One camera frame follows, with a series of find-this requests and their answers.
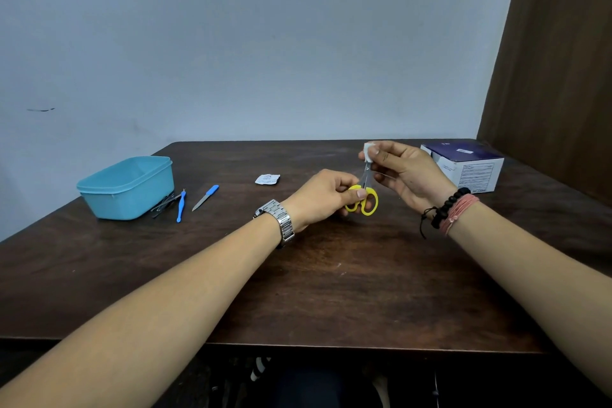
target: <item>wooden table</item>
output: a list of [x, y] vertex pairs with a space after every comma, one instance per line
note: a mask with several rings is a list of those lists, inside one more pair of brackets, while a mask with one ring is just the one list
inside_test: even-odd
[[[418, 145], [421, 141], [408, 141]], [[176, 142], [186, 214], [96, 219], [79, 198], [0, 243], [0, 337], [61, 339], [122, 296], [283, 200], [327, 167], [360, 174], [361, 141]], [[275, 186], [254, 183], [280, 174]], [[218, 192], [190, 209], [213, 184]], [[452, 241], [379, 187], [374, 216], [332, 218], [274, 251], [209, 342], [540, 353], [526, 313]], [[612, 273], [612, 209], [506, 159], [482, 200], [570, 256]]]

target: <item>metal watch band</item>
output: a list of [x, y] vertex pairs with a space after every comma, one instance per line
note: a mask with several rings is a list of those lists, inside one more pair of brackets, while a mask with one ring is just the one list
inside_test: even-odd
[[263, 215], [264, 213], [270, 213], [279, 222], [281, 240], [277, 248], [283, 248], [287, 242], [295, 237], [289, 213], [287, 213], [287, 211], [283, 208], [283, 205], [274, 199], [270, 200], [262, 207], [259, 207], [256, 210], [253, 219]]

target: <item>cardboard box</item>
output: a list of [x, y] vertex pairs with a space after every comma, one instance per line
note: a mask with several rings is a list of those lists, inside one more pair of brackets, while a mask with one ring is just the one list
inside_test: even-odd
[[504, 157], [485, 149], [478, 142], [424, 143], [421, 149], [432, 156], [457, 187], [466, 187], [472, 194], [495, 190]]

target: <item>black cord bracelet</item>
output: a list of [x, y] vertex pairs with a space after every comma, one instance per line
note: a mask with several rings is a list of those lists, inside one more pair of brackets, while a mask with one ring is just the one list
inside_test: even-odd
[[432, 210], [436, 211], [436, 215], [432, 219], [432, 226], [436, 229], [440, 229], [440, 223], [446, 218], [448, 218], [448, 212], [450, 211], [452, 206], [455, 205], [457, 200], [463, 197], [463, 195], [467, 195], [467, 194], [471, 194], [471, 191], [468, 188], [462, 187], [460, 189], [457, 189], [457, 192], [451, 195], [448, 198], [448, 200], [443, 204], [442, 207], [440, 208], [431, 207], [431, 208], [426, 209], [423, 212], [423, 214], [421, 215], [421, 222], [419, 225], [419, 232], [423, 236], [423, 239], [425, 240], [427, 239], [427, 237], [425, 237], [425, 234], [423, 234], [423, 221], [427, 218], [427, 213], [429, 213]]

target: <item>blue handled tool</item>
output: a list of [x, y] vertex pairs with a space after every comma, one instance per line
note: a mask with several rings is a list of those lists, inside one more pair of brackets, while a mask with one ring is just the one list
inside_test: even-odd
[[185, 208], [185, 189], [180, 193], [180, 202], [179, 202], [179, 217], [176, 219], [176, 222], [180, 222], [180, 216], [183, 214], [183, 208]]
[[211, 195], [213, 195], [215, 192], [217, 192], [217, 189], [219, 188], [219, 186], [217, 184], [215, 184], [213, 187], [211, 187], [210, 189], [208, 189], [208, 192], [200, 199], [200, 201], [198, 203], [195, 204], [195, 207], [192, 208], [192, 211], [197, 210], [200, 205], [202, 205], [202, 203], [206, 202], [206, 199], [208, 197], [210, 197]]

